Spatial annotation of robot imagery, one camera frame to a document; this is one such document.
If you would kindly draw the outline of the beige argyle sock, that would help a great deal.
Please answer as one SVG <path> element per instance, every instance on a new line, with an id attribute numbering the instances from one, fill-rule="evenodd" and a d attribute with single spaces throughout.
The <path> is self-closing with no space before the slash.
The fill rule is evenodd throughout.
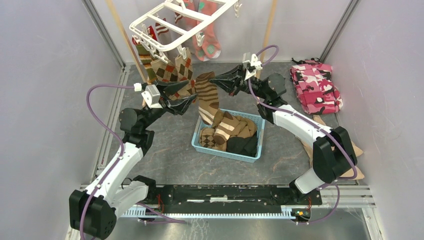
<path id="1" fill-rule="evenodd" d="M 188 48 L 185 48 L 184 51 L 185 58 L 183 55 L 179 54 L 175 58 L 175 66 L 177 69 L 178 80 L 179 81 L 188 81 L 187 85 L 180 90 L 180 94 L 195 94 L 195 79 L 193 78 L 193 65 L 192 65 L 192 55 Z"/>
<path id="2" fill-rule="evenodd" d="M 155 74 L 156 74 L 158 81 L 180 82 L 179 77 L 178 77 L 178 73 L 177 73 L 176 65 L 173 64 L 172 62 L 165 63 L 165 62 L 161 61 L 160 59 L 157 59 L 157 60 L 153 60 L 151 62 L 151 65 L 152 65 L 153 70 L 155 71 Z M 181 95 L 180 90 L 173 95 L 167 95 L 167 96 L 171 100 L 177 100 L 177 99 L 181 99 L 183 97 L 187 97 L 188 95 L 190 95 L 189 93 L 183 93 Z"/>

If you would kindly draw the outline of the brown striped sock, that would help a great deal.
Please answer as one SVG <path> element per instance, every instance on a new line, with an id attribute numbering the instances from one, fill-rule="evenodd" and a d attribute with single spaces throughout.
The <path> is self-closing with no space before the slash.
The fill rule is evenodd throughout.
<path id="1" fill-rule="evenodd" d="M 200 74 L 195 80 L 195 91 L 198 98 L 198 112 L 202 121 L 212 125 L 219 110 L 219 96 L 217 86 L 210 82 L 215 77 L 213 71 Z"/>
<path id="2" fill-rule="evenodd" d="M 245 121 L 238 120 L 228 111 L 225 111 L 223 119 L 215 129 L 213 139 L 217 145 L 223 145 L 231 136 L 237 136 L 246 125 Z"/>

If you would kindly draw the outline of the green striped sock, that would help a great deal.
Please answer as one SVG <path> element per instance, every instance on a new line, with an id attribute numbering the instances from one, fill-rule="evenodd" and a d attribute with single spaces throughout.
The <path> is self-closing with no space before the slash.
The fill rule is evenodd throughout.
<path id="1" fill-rule="evenodd" d="M 154 82 L 157 79 L 156 72 L 152 67 L 152 61 L 154 59 L 152 58 L 150 52 L 145 49 L 142 44 L 136 44 L 135 47 L 138 52 L 139 59 L 147 72 L 148 82 Z"/>

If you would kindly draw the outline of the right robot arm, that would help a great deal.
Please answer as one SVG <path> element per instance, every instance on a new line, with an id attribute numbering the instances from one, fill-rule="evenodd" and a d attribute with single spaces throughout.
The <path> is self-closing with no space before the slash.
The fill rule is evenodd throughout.
<path id="1" fill-rule="evenodd" d="M 210 82 L 234 96 L 251 94 L 258 101 L 258 112 L 268 122 L 294 134 L 312 148 L 312 167 L 289 184 L 289 199 L 302 204 L 313 190 L 323 189 L 352 171 L 358 175 L 357 158 L 347 130 L 330 128 L 295 110 L 282 95 L 287 91 L 285 78 L 272 73 L 265 79 L 255 76 L 262 68 L 255 54 L 230 71 L 217 75 Z"/>

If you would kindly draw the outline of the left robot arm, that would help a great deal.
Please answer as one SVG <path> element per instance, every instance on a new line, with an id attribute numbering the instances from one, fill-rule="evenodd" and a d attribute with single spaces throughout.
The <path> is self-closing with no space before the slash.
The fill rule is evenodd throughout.
<path id="1" fill-rule="evenodd" d="M 129 186 L 120 189 L 130 170 L 145 156 L 152 146 L 155 133 L 148 127 L 165 113 L 182 116 L 197 94 L 191 93 L 178 99 L 170 95 L 190 85 L 190 81 L 135 83 L 132 86 L 116 85 L 117 89 L 128 89 L 140 93 L 146 105 L 143 108 L 125 108 L 119 114 L 119 137 L 94 113 L 90 97 L 97 88 L 112 87 L 111 84 L 97 84 L 86 94 L 87 107 L 98 123 L 112 134 L 119 143 L 119 149 L 101 172 L 84 190 L 74 190 L 69 197 L 70 227 L 79 231 L 80 239 L 91 236 L 104 240 L 112 233 L 117 220 L 131 207 L 143 201 L 153 203 L 157 198 L 154 180 L 134 179 Z"/>

